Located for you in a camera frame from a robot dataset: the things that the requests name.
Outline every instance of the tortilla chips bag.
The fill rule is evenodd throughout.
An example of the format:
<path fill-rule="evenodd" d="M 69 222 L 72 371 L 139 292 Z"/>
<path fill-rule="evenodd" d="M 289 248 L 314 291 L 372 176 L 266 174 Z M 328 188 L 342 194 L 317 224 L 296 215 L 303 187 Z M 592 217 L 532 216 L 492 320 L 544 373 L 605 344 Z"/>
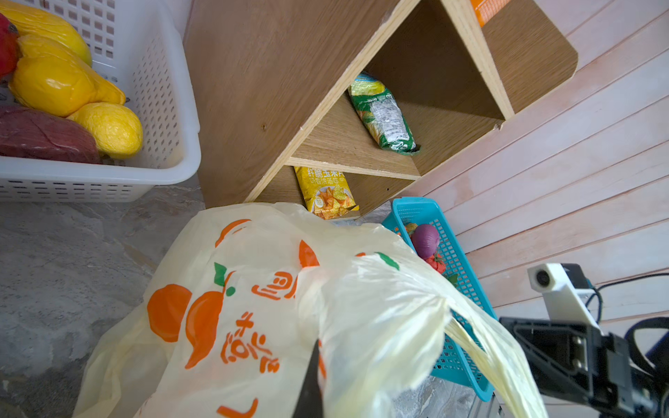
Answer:
<path fill-rule="evenodd" d="M 323 219 L 334 219 L 359 210 L 344 173 L 295 167 L 306 209 Z"/>

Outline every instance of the black cable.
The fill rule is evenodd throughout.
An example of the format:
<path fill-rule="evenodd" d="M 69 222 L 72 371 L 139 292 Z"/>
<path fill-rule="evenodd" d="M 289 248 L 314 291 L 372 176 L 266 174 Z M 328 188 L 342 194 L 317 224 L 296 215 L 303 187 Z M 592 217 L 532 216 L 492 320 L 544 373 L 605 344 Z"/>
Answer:
<path fill-rule="evenodd" d="M 597 323 L 599 324 L 599 321 L 601 320 L 601 311 L 603 310 L 603 305 L 604 305 L 604 301 L 601 297 L 601 293 L 599 293 L 600 290 L 608 288 L 610 286 L 615 286 L 616 284 L 630 283 L 630 282 L 635 282 L 636 280 L 648 279 L 648 278 L 651 278 L 651 277 L 658 277 L 658 276 L 669 276 L 669 273 L 645 274 L 643 276 L 638 276 L 638 277 L 635 277 L 635 278 L 620 280 L 619 282 L 606 283 L 606 284 L 601 285 L 598 288 L 595 288 L 593 286 L 592 290 L 594 290 L 595 293 L 593 295 L 590 295 L 590 297 L 588 298 L 588 300 L 585 303 L 585 307 L 587 308 L 588 305 L 590 305 L 590 302 L 592 302 L 592 299 L 594 299 L 594 297 L 597 296 L 597 300 L 599 302 L 599 307 L 597 307 Z"/>
<path fill-rule="evenodd" d="M 599 289 L 592 288 L 592 290 L 595 292 L 593 296 L 597 296 L 597 300 L 599 301 L 599 306 L 597 307 L 597 323 L 599 324 L 599 321 L 601 321 L 601 311 L 604 309 L 604 301 L 601 298 L 601 293 L 599 293 Z"/>

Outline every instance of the orange package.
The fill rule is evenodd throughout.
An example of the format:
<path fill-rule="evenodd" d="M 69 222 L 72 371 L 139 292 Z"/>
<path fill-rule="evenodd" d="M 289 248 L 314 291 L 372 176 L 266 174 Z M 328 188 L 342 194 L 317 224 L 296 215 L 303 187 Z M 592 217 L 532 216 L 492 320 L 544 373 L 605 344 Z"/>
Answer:
<path fill-rule="evenodd" d="M 472 0 L 478 23 L 483 27 L 511 0 Z"/>

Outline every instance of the blue plastic basket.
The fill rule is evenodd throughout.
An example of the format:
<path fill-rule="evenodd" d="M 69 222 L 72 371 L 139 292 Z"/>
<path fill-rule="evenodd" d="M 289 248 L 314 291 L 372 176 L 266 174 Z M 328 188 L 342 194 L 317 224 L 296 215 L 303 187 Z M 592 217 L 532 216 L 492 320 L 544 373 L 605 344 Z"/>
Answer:
<path fill-rule="evenodd" d="M 446 275 L 457 273 L 459 291 L 479 305 L 488 315 L 497 319 L 490 301 L 483 292 L 472 266 L 467 261 L 467 257 L 460 248 L 451 227 L 448 226 L 439 205 L 434 200 L 426 197 L 403 197 L 393 201 L 393 209 L 383 221 L 383 226 L 402 236 L 404 242 L 415 251 L 409 234 L 404 228 L 404 225 L 408 223 L 418 225 L 431 223 L 437 228 L 442 238 L 438 253 L 444 258 Z M 478 339 L 474 336 L 472 327 L 457 312 L 453 311 L 453 313 L 458 322 L 480 346 Z M 484 402 L 490 400 L 494 390 L 488 379 L 478 370 L 469 354 L 448 338 L 448 335 L 444 340 L 444 351 L 432 370 L 432 376 L 469 386 Z"/>

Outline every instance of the stone floor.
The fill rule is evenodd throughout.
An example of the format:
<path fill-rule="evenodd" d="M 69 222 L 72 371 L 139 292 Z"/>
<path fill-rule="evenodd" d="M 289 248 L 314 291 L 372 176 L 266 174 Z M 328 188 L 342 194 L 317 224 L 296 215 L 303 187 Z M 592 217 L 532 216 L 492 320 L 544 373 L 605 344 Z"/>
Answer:
<path fill-rule="evenodd" d="M 0 418 L 72 416 L 98 339 L 140 304 L 202 209 L 196 178 L 126 204 L 0 203 Z M 466 417 L 473 400 L 470 389 L 429 378 L 395 406 L 399 418 Z"/>

